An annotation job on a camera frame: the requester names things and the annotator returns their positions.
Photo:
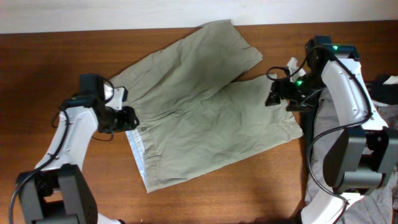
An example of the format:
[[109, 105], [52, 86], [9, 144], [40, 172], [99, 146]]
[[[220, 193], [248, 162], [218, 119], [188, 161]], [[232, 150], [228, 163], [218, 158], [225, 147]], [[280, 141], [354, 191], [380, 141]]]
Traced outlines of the khaki green shorts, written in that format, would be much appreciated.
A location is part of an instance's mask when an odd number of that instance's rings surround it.
[[230, 21], [208, 23], [112, 79], [139, 119], [126, 133], [147, 192], [179, 184], [302, 135], [272, 82], [238, 77], [262, 60]]

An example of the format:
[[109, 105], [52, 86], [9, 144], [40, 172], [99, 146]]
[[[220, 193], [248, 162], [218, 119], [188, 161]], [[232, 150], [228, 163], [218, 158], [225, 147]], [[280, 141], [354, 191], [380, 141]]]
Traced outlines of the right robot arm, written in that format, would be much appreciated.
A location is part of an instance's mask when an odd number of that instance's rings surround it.
[[318, 96], [328, 90], [339, 125], [338, 138], [323, 160], [323, 181], [314, 199], [296, 216], [298, 223], [336, 223], [355, 202], [385, 187], [397, 162], [397, 131], [388, 127], [374, 107], [353, 45], [334, 44], [317, 35], [305, 46], [302, 63], [291, 60], [285, 77], [274, 78], [266, 106], [287, 100], [288, 111], [304, 113], [306, 149], [310, 160], [320, 135], [311, 120]]

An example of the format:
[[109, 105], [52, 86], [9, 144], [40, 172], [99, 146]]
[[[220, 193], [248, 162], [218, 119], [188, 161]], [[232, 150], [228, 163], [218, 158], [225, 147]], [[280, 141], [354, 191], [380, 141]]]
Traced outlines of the white cloth piece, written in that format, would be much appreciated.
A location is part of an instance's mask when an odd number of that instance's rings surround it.
[[390, 76], [383, 84], [384, 85], [398, 84], [398, 76]]

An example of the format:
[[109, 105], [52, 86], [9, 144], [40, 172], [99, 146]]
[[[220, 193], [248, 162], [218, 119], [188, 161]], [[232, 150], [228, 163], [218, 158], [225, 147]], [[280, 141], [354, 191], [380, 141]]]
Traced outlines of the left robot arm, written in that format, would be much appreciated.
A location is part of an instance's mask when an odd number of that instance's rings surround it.
[[63, 101], [58, 126], [44, 157], [32, 171], [22, 172], [9, 207], [13, 222], [18, 201], [26, 223], [119, 223], [99, 213], [82, 174], [95, 132], [113, 135], [134, 130], [139, 120], [125, 106], [128, 91], [98, 74], [80, 76], [77, 93]]

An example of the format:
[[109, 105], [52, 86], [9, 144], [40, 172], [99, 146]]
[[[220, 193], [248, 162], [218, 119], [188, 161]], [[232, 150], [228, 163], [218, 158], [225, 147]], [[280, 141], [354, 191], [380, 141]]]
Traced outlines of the black garment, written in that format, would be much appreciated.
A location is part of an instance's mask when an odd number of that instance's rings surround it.
[[[390, 77], [390, 75], [381, 75], [378, 77], [377, 80], [374, 80], [373, 82], [365, 83], [364, 86], [367, 88], [370, 98], [373, 101], [373, 104], [375, 105], [374, 107], [377, 109], [377, 111], [382, 111], [384, 109], [378, 109], [382, 107], [387, 107], [391, 105], [397, 105], [397, 84], [395, 85], [384, 85], [383, 83]], [[331, 118], [331, 121], [336, 121], [336, 111], [334, 111], [334, 106], [333, 103], [331, 102], [331, 98], [329, 97], [329, 92], [326, 91], [324, 93], [327, 93], [327, 96], [325, 95], [324, 97], [321, 96], [322, 99], [327, 100], [327, 103], [331, 103], [332, 108], [331, 109], [326, 109], [326, 112], [330, 112], [330, 114], [327, 114], [327, 118]], [[380, 118], [375, 118], [374, 120], [369, 119], [368, 123], [365, 124], [365, 126], [362, 126], [362, 129], [365, 131], [381, 131], [383, 127], [388, 127], [390, 128], [397, 128], [397, 113], [396, 115], [392, 115], [392, 112], [388, 112], [390, 114], [387, 114], [387, 112], [372, 112], [373, 116], [377, 116]], [[304, 128], [309, 128], [309, 131], [304, 131], [304, 137], [306, 139], [306, 143], [311, 143], [313, 139], [318, 135], [314, 134], [315, 128], [318, 127], [318, 124], [315, 124], [315, 118], [309, 118], [309, 124], [306, 124]], [[335, 131], [333, 133], [327, 134], [319, 139], [325, 140], [328, 142], [334, 142], [336, 139], [340, 136], [340, 134], [343, 132], [342, 130]]]

